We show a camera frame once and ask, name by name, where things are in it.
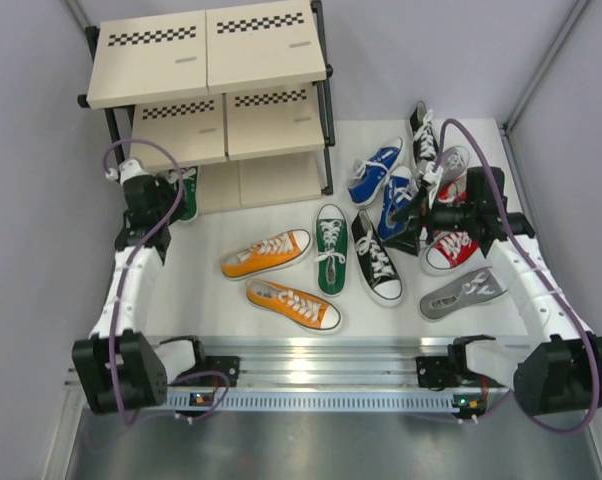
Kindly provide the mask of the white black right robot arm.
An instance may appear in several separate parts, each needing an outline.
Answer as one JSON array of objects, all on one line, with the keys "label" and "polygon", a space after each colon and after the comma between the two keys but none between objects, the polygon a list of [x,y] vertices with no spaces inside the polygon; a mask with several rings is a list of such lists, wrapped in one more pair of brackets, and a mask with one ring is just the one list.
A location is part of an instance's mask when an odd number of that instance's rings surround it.
[{"label": "white black right robot arm", "polygon": [[518,353],[489,335],[459,337],[448,348],[451,379],[468,386],[485,376],[507,387],[531,417],[602,407],[602,336],[569,305],[526,216],[508,211],[502,170],[469,169],[465,198],[449,203],[437,199],[441,176],[441,169],[428,169],[412,180],[393,220],[413,240],[440,232],[476,242],[487,265],[450,294],[452,304],[508,295],[529,345]]}]

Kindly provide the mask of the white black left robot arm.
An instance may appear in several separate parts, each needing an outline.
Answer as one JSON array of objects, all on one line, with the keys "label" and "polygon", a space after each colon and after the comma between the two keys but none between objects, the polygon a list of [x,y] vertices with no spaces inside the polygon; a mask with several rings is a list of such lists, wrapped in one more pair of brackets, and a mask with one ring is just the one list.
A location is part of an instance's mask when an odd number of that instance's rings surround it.
[{"label": "white black left robot arm", "polygon": [[222,387],[237,383],[236,356],[208,357],[195,336],[153,345],[143,329],[150,297],[165,264],[169,226],[186,209],[173,184],[134,161],[117,175],[127,209],[115,240],[115,266],[100,317],[72,347],[72,361],[93,413],[126,415],[159,407],[173,386]]}]

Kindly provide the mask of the green sneaker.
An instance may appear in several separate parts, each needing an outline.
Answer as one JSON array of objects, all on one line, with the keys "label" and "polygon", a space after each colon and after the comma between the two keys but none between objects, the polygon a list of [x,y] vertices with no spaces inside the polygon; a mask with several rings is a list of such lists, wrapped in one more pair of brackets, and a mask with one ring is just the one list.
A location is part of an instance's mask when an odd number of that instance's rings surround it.
[{"label": "green sneaker", "polygon": [[[182,223],[190,223],[194,221],[198,216],[198,205],[197,205],[197,184],[198,184],[198,173],[197,167],[189,167],[181,170],[183,177],[183,200],[186,208],[183,211],[179,221]],[[163,173],[163,177],[173,187],[175,192],[179,189],[178,175],[174,170]]]},{"label": "green sneaker", "polygon": [[335,204],[325,204],[315,220],[317,283],[329,297],[339,295],[347,273],[348,230],[342,210]]}]

